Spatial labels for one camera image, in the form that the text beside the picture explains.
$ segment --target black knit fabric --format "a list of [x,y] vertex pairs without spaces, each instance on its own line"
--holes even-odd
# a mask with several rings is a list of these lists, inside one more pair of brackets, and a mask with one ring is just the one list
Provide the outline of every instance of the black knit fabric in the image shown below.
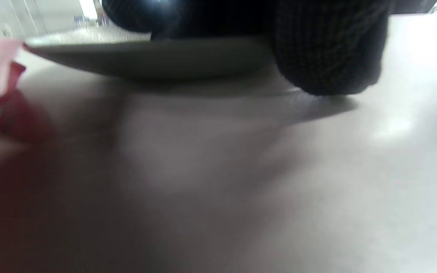
[[314,95],[354,94],[376,83],[387,37],[385,0],[278,0],[278,68]]
[[103,0],[119,26],[153,39],[267,33],[283,76],[314,95],[377,82],[392,0]]

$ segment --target table surface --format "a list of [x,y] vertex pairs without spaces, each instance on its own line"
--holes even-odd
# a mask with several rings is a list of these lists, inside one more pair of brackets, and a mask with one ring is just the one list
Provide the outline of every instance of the table surface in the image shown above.
[[1,273],[437,273],[437,17],[346,98],[19,60],[59,138],[0,162]]

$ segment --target wall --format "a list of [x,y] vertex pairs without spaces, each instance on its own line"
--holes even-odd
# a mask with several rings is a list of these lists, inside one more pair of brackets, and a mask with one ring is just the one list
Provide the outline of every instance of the wall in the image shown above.
[[8,24],[16,37],[72,29],[79,15],[79,0],[26,0],[26,5],[23,0],[0,0],[0,24]]

